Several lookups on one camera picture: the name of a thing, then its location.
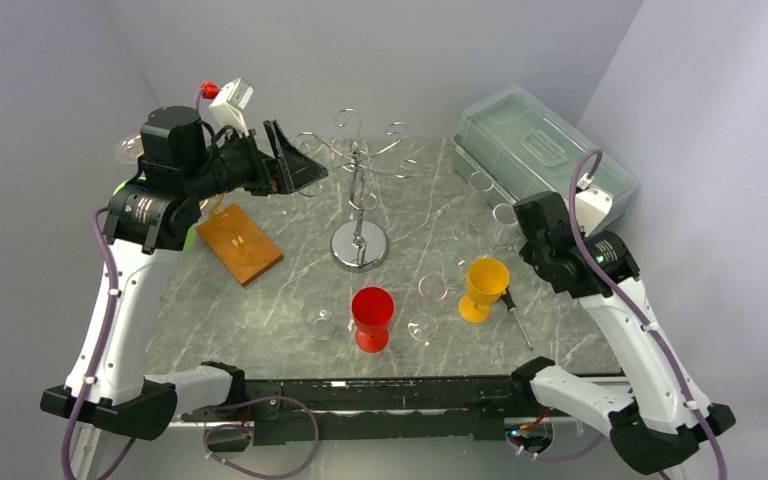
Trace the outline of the red plastic wine glass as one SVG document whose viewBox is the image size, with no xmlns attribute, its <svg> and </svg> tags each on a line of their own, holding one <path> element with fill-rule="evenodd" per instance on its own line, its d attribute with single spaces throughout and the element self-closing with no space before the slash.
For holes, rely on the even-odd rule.
<svg viewBox="0 0 768 480">
<path fill-rule="evenodd" d="M 350 307 L 358 347 L 367 353 L 383 350 L 389 342 L 389 326 L 395 312 L 390 293 L 376 286 L 362 288 L 352 298 Z"/>
</svg>

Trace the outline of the clear wine glass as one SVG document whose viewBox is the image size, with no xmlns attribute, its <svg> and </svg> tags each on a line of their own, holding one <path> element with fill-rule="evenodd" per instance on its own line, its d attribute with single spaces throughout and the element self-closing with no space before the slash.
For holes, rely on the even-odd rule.
<svg viewBox="0 0 768 480">
<path fill-rule="evenodd" d="M 497 204 L 484 226 L 483 256 L 512 250 L 520 239 L 520 229 L 514 208 L 509 203 Z"/>
<path fill-rule="evenodd" d="M 478 238 L 479 227 L 483 223 L 486 196 L 493 190 L 493 180 L 486 173 L 474 171 L 467 180 L 469 193 L 456 207 L 455 223 L 452 235 L 455 240 L 473 242 Z"/>
<path fill-rule="evenodd" d="M 448 285 L 461 285 L 475 260 L 475 251 L 466 240 L 452 240 L 445 248 L 442 260 L 442 277 Z"/>
</svg>

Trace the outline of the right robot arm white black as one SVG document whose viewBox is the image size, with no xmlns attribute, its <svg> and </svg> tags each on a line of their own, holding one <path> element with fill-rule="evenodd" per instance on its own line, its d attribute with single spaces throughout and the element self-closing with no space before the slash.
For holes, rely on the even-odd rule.
<svg viewBox="0 0 768 480">
<path fill-rule="evenodd" d="M 648 302 L 631 252 L 615 233 L 583 236 L 557 192 L 514 204 L 525 245 L 519 254 L 557 293 L 567 293 L 602 332 L 630 386 L 612 391 L 536 357 L 511 375 L 511 401 L 534 415 L 560 410 L 606 436 L 621 459 L 648 475 L 677 466 L 736 424 L 731 408 L 713 403 L 677 359 Z"/>
</svg>

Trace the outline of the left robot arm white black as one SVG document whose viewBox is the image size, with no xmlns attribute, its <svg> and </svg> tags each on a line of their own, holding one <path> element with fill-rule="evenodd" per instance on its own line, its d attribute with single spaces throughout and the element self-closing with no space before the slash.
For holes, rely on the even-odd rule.
<svg viewBox="0 0 768 480">
<path fill-rule="evenodd" d="M 151 112 L 141 126 L 136 174 L 93 218 L 103 270 L 92 319 L 72 371 L 41 396 L 43 412 L 125 437 L 153 440 L 177 416 L 210 408 L 232 420 L 247 406 L 243 370 L 207 361 L 171 375 L 145 369 L 161 294 L 203 201 L 237 189 L 288 195 L 322 179 L 325 166 L 301 153 L 279 124 L 252 132 L 212 129 L 190 106 Z"/>
</svg>

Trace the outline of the orange plastic wine glass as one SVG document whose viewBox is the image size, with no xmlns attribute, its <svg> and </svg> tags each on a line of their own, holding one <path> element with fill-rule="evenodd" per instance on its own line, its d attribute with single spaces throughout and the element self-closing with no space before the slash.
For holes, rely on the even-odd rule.
<svg viewBox="0 0 768 480">
<path fill-rule="evenodd" d="M 507 267 L 498 259 L 482 257 L 469 267 L 465 279 L 465 295 L 458 302 L 458 312 L 470 323 L 482 323 L 492 313 L 492 305 L 500 299 L 510 283 Z"/>
</svg>

